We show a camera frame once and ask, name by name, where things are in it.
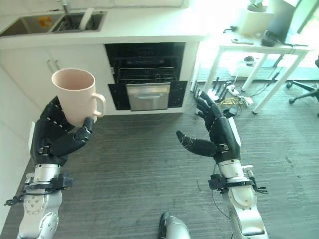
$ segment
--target chair wheel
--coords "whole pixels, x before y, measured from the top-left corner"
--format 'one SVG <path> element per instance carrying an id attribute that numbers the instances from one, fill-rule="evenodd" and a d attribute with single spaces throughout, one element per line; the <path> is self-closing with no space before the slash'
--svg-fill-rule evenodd
<path id="1" fill-rule="evenodd" d="M 288 83 L 286 84 L 287 89 L 290 89 L 292 86 L 293 86 L 293 84 L 292 84 L 291 82 L 288 82 Z"/>

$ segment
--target cabinet handle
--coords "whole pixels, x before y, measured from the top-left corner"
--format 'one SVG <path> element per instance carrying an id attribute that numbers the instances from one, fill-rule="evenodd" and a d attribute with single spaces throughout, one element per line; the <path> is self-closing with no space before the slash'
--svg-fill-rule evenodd
<path id="1" fill-rule="evenodd" d="M 56 67 L 58 70 L 61 69 L 61 67 L 59 66 L 59 61 L 58 61 L 58 60 L 55 60 L 54 64 L 55 64 L 55 67 Z"/>
<path id="2" fill-rule="evenodd" d="M 53 69 L 52 69 L 52 67 L 51 67 L 51 65 L 50 65 L 50 61 L 51 61 L 51 60 L 47 60 L 47 61 L 46 61 L 46 64 L 48 65 L 49 70 L 50 70 L 51 73 L 53 74 L 54 71 L 53 71 Z"/>

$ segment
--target kitchen sink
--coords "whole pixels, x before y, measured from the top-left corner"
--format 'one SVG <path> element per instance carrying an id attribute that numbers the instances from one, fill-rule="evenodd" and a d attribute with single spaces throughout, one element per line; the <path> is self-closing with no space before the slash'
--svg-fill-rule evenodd
<path id="1" fill-rule="evenodd" d="M 55 33 L 68 33 L 68 32 L 80 32 L 80 31 L 99 31 L 101 28 L 101 22 L 104 19 L 106 13 L 99 12 L 93 13 L 88 20 L 85 30 L 79 29 L 80 22 L 84 12 L 81 13 L 69 13 L 53 27 L 51 30 Z"/>
<path id="2" fill-rule="evenodd" d="M 47 33 L 62 16 L 53 14 L 19 17 L 0 36 Z"/>
<path id="3" fill-rule="evenodd" d="M 41 33 L 99 31 L 102 26 L 102 20 L 106 16 L 106 12 L 99 11 L 92 13 L 85 30 L 80 30 L 79 25 L 83 16 L 84 12 L 19 17 L 0 34 L 0 37 Z"/>

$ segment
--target gray carpet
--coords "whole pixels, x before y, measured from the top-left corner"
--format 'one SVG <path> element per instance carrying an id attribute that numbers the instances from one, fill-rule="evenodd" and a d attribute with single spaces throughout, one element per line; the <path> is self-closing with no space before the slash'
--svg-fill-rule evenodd
<path id="1" fill-rule="evenodd" d="M 261 86 L 252 84 L 246 95 Z M 319 104 L 314 98 L 288 104 L 303 92 L 283 86 L 258 115 L 243 109 L 235 117 L 242 164 L 253 164 L 257 182 L 270 190 L 258 195 L 258 208 L 272 239 L 319 234 Z M 175 136 L 180 129 L 208 138 L 194 112 L 189 98 L 183 114 L 98 120 L 92 139 L 63 167 L 74 186 L 63 192 L 54 238 L 155 239 L 160 215 L 169 211 L 184 220 L 193 239 L 229 239 L 230 225 L 213 205 L 207 183 L 213 159 L 184 150 Z M 29 164 L 26 172 L 32 170 Z M 221 196 L 214 197 L 226 211 Z M 22 205 L 11 208 L 1 239 L 16 237 L 22 216 Z"/>

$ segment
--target pink mug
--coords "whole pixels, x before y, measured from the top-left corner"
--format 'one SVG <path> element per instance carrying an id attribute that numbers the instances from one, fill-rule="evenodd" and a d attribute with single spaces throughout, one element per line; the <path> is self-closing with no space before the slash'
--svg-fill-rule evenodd
<path id="1" fill-rule="evenodd" d="M 95 93 L 95 78 L 88 71 L 64 68 L 52 75 L 52 82 L 70 124 L 81 127 L 86 117 L 96 122 L 97 117 L 104 115 L 105 98 Z M 101 112 L 97 111 L 96 100 L 102 104 Z"/>

